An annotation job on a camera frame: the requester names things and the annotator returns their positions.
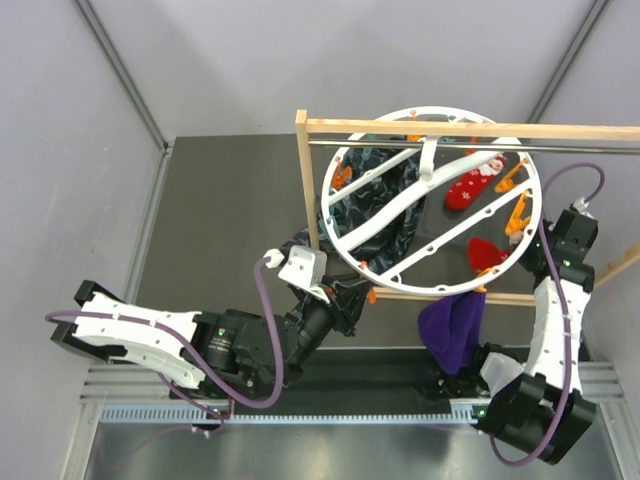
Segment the purple sock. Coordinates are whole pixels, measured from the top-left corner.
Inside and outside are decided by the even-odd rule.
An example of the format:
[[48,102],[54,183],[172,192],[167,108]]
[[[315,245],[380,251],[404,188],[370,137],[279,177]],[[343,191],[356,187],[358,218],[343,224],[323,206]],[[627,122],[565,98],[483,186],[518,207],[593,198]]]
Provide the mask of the purple sock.
[[445,296],[418,314],[420,340],[446,374],[457,374],[473,360],[485,302],[485,293],[470,291]]

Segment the red santa sock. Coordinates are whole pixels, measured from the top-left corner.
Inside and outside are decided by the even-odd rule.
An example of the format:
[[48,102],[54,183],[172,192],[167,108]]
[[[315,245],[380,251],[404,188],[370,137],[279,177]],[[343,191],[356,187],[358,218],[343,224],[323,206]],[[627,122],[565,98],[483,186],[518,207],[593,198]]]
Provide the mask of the red santa sock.
[[521,242],[521,232],[509,236],[509,246],[500,249],[493,243],[479,237],[473,237],[467,246],[467,256],[472,270],[482,273],[487,269],[500,265]]

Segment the white round clip hanger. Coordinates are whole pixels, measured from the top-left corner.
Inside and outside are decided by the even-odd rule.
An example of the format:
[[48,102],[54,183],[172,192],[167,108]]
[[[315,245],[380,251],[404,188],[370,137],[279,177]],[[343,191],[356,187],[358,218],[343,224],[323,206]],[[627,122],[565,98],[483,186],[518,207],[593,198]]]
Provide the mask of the white round clip hanger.
[[[417,138],[401,149],[398,155],[339,190],[331,185],[335,167],[328,167],[325,174],[320,211],[328,239],[344,261],[374,284],[409,297],[435,298],[479,290],[512,268],[527,248],[534,245],[534,236],[543,217],[543,194],[537,168],[530,156],[533,148],[522,142],[551,138],[549,128],[538,124],[495,123],[467,110],[431,106],[399,110],[375,120],[309,118],[305,127],[309,134],[345,134],[353,148],[360,146],[365,137],[371,134],[414,135]],[[451,226],[382,274],[362,266],[353,256],[356,248],[371,240],[414,203],[424,201],[426,205],[432,205],[433,195],[444,185],[509,150],[521,150],[523,153],[528,176],[520,184],[497,193],[495,200]],[[341,233],[331,212],[332,207],[413,155],[420,157],[417,180],[362,225]],[[505,226],[506,235],[522,235],[506,260],[483,275],[456,285],[418,287],[404,283],[402,275],[406,270],[436,254],[452,240],[493,217],[505,206],[513,208]]]

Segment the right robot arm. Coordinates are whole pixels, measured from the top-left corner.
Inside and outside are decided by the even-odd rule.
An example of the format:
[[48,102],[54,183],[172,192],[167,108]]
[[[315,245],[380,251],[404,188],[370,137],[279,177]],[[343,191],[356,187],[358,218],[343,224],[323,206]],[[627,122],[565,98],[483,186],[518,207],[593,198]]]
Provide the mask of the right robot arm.
[[520,257],[534,278],[535,321],[524,362],[485,345],[467,370],[469,388],[491,396],[477,429],[525,455],[555,465],[592,425],[596,406],[582,394],[578,372],[582,318],[595,282],[586,256],[598,222],[584,202],[542,221]]

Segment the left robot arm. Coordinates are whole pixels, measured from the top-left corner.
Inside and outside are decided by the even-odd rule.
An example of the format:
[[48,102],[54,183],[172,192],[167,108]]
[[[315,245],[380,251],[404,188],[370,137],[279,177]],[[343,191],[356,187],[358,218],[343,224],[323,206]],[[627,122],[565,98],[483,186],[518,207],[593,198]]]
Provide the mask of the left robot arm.
[[162,374],[192,398],[242,396],[263,407],[274,387],[299,380],[303,366],[331,331],[355,332],[371,282],[353,274],[326,276],[326,300],[301,289],[297,303],[269,321],[228,309],[170,312],[122,302],[94,281],[81,283],[79,315],[53,313],[51,341],[78,356],[136,364]]

